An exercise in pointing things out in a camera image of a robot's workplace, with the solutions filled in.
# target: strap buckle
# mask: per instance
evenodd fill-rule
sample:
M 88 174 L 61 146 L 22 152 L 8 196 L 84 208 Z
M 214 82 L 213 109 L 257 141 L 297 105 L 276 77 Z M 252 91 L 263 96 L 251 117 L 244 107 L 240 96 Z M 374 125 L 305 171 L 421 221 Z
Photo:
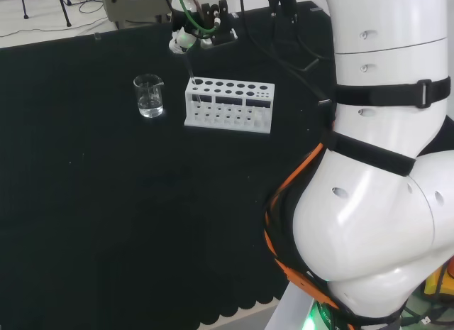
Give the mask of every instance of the strap buckle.
M 426 109 L 432 105 L 431 100 L 431 86 L 432 86 L 432 79 L 423 79 L 417 82 L 419 87 L 421 88 L 421 101 L 416 103 L 416 106 L 420 109 Z

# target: water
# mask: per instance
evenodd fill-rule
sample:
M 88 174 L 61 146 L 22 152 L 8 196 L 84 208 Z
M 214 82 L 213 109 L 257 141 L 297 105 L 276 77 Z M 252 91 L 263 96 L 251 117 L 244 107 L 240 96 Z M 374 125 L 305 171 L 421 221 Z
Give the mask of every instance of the water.
M 139 112 L 142 116 L 152 118 L 162 114 L 162 102 L 158 97 L 142 96 L 138 102 Z

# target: green cable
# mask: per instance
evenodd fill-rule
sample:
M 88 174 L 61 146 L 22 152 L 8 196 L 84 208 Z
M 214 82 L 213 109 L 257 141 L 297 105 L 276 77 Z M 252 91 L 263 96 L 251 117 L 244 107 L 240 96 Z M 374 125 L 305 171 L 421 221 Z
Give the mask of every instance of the green cable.
M 179 0 L 179 2 L 180 2 L 181 5 L 182 5 L 184 14 L 186 14 L 187 18 L 189 19 L 189 21 L 191 21 L 192 25 L 194 25 L 195 28 L 199 29 L 201 32 L 204 32 L 204 33 L 211 33 L 211 32 L 214 32 L 214 31 L 216 30 L 216 27 L 210 28 L 209 30 L 207 30 L 206 28 L 201 27 L 201 26 L 200 26 L 198 23 L 196 23 L 196 21 L 191 17 L 190 12 L 187 11 L 186 6 L 184 5 L 183 0 Z

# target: yellow object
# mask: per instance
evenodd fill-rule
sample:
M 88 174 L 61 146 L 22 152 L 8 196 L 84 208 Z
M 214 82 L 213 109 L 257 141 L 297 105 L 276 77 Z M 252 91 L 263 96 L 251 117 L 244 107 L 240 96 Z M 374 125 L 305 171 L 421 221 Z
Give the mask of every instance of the yellow object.
M 426 280 L 426 287 L 424 288 L 424 293 L 426 295 L 434 295 L 437 290 L 438 278 L 440 277 L 441 268 L 432 273 L 432 275 Z M 440 293 L 442 295 L 452 295 L 454 296 L 454 278 L 449 276 L 447 272 L 443 277 L 443 284 L 441 285 Z

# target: glass beaker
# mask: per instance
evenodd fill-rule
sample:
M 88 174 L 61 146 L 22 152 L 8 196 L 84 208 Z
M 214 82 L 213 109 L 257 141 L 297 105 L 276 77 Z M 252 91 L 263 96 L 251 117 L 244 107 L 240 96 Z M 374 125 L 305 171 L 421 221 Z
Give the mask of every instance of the glass beaker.
M 151 119 L 162 114 L 162 85 L 164 82 L 156 75 L 140 75 L 134 79 L 137 105 L 142 116 Z

